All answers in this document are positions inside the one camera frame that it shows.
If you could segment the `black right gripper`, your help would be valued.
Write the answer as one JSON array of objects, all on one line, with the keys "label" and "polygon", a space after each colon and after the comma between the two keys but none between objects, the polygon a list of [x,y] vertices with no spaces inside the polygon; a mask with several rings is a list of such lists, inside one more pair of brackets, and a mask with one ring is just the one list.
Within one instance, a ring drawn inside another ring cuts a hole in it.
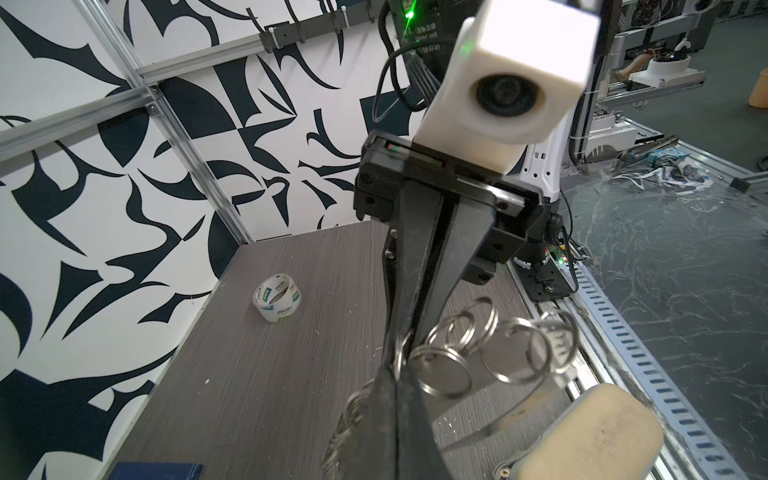
[{"label": "black right gripper", "polygon": [[409,353],[425,342],[460,280],[487,283],[545,219],[540,189],[383,131],[363,143],[353,208],[390,228],[385,363],[400,335]]}]

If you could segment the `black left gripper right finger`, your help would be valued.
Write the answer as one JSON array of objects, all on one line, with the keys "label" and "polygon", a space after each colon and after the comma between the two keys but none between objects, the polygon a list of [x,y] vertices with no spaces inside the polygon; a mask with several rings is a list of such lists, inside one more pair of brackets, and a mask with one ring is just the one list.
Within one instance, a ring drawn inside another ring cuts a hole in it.
[{"label": "black left gripper right finger", "polygon": [[396,479],[452,479],[437,447],[422,391],[404,366],[396,384]]}]

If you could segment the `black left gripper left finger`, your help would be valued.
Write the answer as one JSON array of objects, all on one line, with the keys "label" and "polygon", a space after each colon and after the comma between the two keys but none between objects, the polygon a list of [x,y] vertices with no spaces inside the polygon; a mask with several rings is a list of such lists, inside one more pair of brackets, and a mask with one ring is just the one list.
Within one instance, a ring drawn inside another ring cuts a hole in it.
[{"label": "black left gripper left finger", "polygon": [[362,419],[342,449],[343,479],[398,478],[397,389],[390,367],[381,367]]}]

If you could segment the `silver keyring cluster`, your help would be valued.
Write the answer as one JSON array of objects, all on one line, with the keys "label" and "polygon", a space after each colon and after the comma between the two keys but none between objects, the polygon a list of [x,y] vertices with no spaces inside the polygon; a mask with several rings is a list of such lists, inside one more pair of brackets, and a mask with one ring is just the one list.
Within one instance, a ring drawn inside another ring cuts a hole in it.
[{"label": "silver keyring cluster", "polygon": [[[567,311],[557,309],[531,319],[503,318],[490,298],[478,297],[465,309],[442,319],[413,352],[407,351],[410,336],[399,338],[393,361],[382,367],[391,368],[396,384],[404,366],[413,370],[432,424],[455,404],[498,382],[481,372],[478,359],[479,350],[494,336],[560,326],[577,330],[580,339],[577,321]],[[347,400],[321,464],[326,479],[343,479],[342,449],[362,419],[376,375]]]}]

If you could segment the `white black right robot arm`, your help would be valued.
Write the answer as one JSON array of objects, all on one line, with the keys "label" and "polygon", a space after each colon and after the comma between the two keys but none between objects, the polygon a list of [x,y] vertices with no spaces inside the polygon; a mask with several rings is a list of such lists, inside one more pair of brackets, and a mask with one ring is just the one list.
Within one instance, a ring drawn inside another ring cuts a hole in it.
[{"label": "white black right robot arm", "polygon": [[424,341],[460,281],[483,284],[543,239],[561,161],[518,171],[561,130],[617,27],[616,1],[387,1],[382,79],[424,98],[411,140],[369,134],[353,205],[390,228],[383,359]]}]

